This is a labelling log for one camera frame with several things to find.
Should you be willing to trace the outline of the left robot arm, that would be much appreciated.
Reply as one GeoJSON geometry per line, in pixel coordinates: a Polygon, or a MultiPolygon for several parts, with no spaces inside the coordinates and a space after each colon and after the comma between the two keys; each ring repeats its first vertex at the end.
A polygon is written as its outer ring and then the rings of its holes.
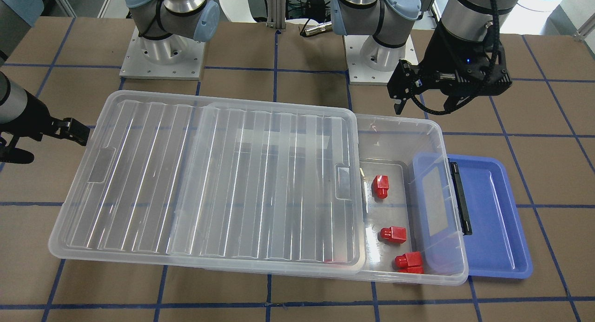
{"type": "Polygon", "coordinates": [[[422,12],[421,0],[331,0],[330,17],[336,34],[367,37],[368,66],[391,72],[387,90],[397,115],[408,100],[428,114],[447,115],[511,87],[500,25],[517,2],[448,0],[417,65],[400,50],[422,12]]]}

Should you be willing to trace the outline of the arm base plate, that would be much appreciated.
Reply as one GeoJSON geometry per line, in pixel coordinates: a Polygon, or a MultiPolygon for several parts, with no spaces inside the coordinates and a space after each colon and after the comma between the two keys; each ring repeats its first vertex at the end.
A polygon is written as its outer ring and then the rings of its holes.
{"type": "Polygon", "coordinates": [[[163,40],[141,38],[134,28],[119,76],[138,80],[199,81],[206,43],[172,35],[163,40]]]}
{"type": "Polygon", "coordinates": [[[404,46],[388,48],[371,35],[348,35],[344,36],[344,46],[349,82],[353,85],[387,85],[401,59],[418,64],[411,36],[404,46]]]}

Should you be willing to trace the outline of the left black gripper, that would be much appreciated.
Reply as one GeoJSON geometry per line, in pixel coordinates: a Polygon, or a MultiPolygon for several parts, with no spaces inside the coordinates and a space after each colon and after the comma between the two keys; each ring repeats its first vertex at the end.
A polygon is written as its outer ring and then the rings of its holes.
{"type": "Polygon", "coordinates": [[[396,115],[409,100],[428,90],[447,96],[443,112],[459,110],[478,96],[497,96],[512,86],[499,27],[488,22],[478,42],[463,40],[437,25],[418,66],[400,59],[388,83],[396,115]]]}

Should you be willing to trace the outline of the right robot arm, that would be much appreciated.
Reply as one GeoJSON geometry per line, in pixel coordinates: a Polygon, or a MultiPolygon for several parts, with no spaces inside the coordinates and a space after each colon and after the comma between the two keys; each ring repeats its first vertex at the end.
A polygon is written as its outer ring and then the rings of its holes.
{"type": "MultiPolygon", "coordinates": [[[[149,42],[177,35],[208,42],[218,27],[220,8],[214,0],[125,0],[138,35],[149,42]]],[[[42,15],[42,0],[1,0],[1,62],[4,63],[42,15]]],[[[0,130],[12,136],[1,140],[1,161],[29,164],[31,152],[17,147],[20,138],[41,141],[43,136],[65,138],[85,146],[91,130],[74,118],[51,116],[47,106],[2,73],[0,130]]]]}

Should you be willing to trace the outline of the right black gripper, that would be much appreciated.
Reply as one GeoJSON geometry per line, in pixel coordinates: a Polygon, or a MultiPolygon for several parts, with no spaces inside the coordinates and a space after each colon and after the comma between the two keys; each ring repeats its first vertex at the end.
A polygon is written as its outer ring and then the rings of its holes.
{"type": "Polygon", "coordinates": [[[74,118],[57,119],[51,117],[49,109],[43,102],[24,91],[26,105],[24,110],[13,120],[1,125],[1,131],[13,135],[9,143],[1,139],[0,160],[4,163],[30,164],[34,161],[34,154],[25,149],[17,148],[19,138],[28,137],[41,141],[43,135],[53,138],[66,139],[81,146],[87,146],[91,128],[74,118]]]}

